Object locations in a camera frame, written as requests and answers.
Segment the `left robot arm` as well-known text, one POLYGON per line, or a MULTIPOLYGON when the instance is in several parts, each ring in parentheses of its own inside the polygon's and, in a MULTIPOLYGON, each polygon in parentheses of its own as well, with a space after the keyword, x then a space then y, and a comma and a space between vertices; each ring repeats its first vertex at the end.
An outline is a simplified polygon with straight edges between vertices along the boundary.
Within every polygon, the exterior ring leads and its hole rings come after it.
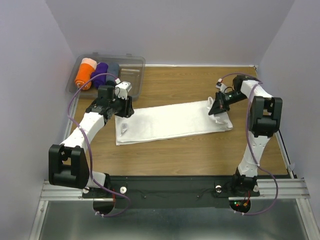
POLYGON ((100 197, 112 192, 110 176, 93 171, 91 142, 112 116, 129 118, 134 114, 129 82, 102 85, 97 98, 85 110, 80 123, 60 144, 48 151, 48 179, 51 185, 75 189, 94 188, 100 197))

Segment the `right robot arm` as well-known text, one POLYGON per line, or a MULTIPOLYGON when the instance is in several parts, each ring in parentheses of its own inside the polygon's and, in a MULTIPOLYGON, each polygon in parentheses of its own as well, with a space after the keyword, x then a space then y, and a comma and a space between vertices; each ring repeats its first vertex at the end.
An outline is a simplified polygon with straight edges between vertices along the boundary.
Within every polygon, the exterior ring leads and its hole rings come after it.
POLYGON ((230 105, 248 100, 245 120, 246 149, 230 182, 231 192, 242 195, 246 191, 257 191, 258 170, 261 157, 271 137, 279 131, 283 100, 267 93, 262 82, 256 77, 235 73, 231 91, 223 84, 224 77, 217 83, 218 91, 208 111, 209 116, 217 117, 230 110, 230 105))

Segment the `white towel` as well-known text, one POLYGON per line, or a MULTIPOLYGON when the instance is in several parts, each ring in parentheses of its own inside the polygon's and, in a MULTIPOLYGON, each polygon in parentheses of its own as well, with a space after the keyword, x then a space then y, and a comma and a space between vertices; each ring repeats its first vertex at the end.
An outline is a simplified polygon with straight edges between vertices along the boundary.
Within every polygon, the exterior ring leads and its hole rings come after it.
POLYGON ((209 115, 214 99, 138 108, 129 118, 115 118, 116 145, 130 145, 226 132, 233 124, 226 112, 209 115))

